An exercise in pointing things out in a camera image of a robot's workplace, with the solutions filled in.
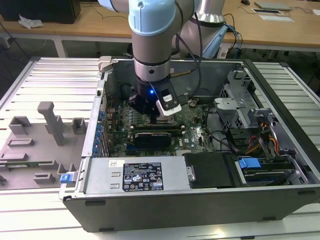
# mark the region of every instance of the warning label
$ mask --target warning label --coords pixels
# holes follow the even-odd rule
[[[123,165],[122,189],[125,192],[163,190],[163,181],[160,162]]]

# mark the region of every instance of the yellow wire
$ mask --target yellow wire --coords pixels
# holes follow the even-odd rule
[[[260,147],[260,145],[255,146],[254,148],[252,148],[251,150],[247,151],[245,154],[250,154],[253,151],[255,151],[256,149],[258,149]]]
[[[271,141],[273,142],[273,144],[274,144],[274,150],[275,150],[275,152],[278,154],[276,141],[275,141],[273,138],[269,138],[269,140],[271,140]]]

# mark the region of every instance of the wooden desk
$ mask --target wooden desk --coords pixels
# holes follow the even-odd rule
[[[259,8],[254,4],[254,0],[251,0],[251,4],[248,6],[241,4],[237,0],[225,1],[223,14],[231,13],[234,16],[236,30],[243,36],[243,48],[320,52],[320,16],[314,13],[306,13],[300,9],[320,9],[320,2],[297,0],[267,1],[284,3],[294,8],[289,12],[283,11],[283,16],[288,16],[294,22],[266,21],[259,16],[275,16],[274,14],[249,14],[254,13],[252,9]],[[226,16],[225,19],[228,24],[233,23],[230,15]],[[224,43],[221,45],[221,48],[224,48],[222,51],[228,51],[229,43],[233,43],[234,39],[232,33],[227,33]]]
[[[128,24],[128,15],[110,11],[102,6],[92,4],[92,7],[81,7],[81,13],[74,24],[61,24],[44,22],[44,27],[27,29],[16,21],[4,21],[3,26],[14,38],[46,39],[54,41],[56,51],[60,58],[68,56],[63,41],[90,41],[90,42],[131,42],[131,29]],[[5,46],[8,34],[0,27],[0,38]]]
[[[320,2],[297,0],[268,0],[268,2],[282,2],[289,7],[310,10],[320,9]],[[128,20],[125,19],[128,17],[126,14],[113,12],[95,4],[92,6],[94,8],[81,7],[80,16],[74,24],[45,22],[44,27],[29,30],[17,22],[7,22],[3,19],[1,22],[15,38],[53,40],[58,56],[63,58],[67,56],[62,43],[64,40],[131,42],[131,29]],[[240,0],[225,0],[223,14],[231,13],[234,16],[236,30],[243,36],[243,48],[320,52],[320,16],[296,8],[285,14],[285,16],[290,14],[294,22],[265,21],[259,14],[249,14],[238,8],[239,6],[251,13],[253,13],[251,8],[258,6],[254,4],[254,0],[251,0],[249,6],[242,5]],[[97,11],[106,18],[102,19]],[[228,24],[232,24],[231,16],[226,16],[225,19]],[[0,37],[8,37],[1,28]],[[220,48],[220,56],[228,51],[233,42],[233,34],[227,33]]]

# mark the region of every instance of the motherboard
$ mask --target motherboard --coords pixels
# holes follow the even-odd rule
[[[204,106],[184,105],[175,115],[158,117],[156,124],[133,110],[127,101],[112,102],[106,114],[110,157],[182,156],[215,151],[204,124]]]

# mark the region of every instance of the green circuit board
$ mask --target green circuit board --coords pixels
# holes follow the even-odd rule
[[[201,105],[195,108],[184,105],[182,111],[171,117],[159,117],[157,124],[161,126],[184,126],[182,136],[173,136],[169,147],[137,149],[134,154],[128,154],[127,151],[128,148],[135,148],[131,126],[148,127],[155,125],[150,123],[147,115],[139,114],[125,101],[116,102],[113,108],[113,119],[108,121],[109,133],[113,135],[110,157],[181,156],[184,153],[215,151],[206,127],[203,125],[205,110]]]

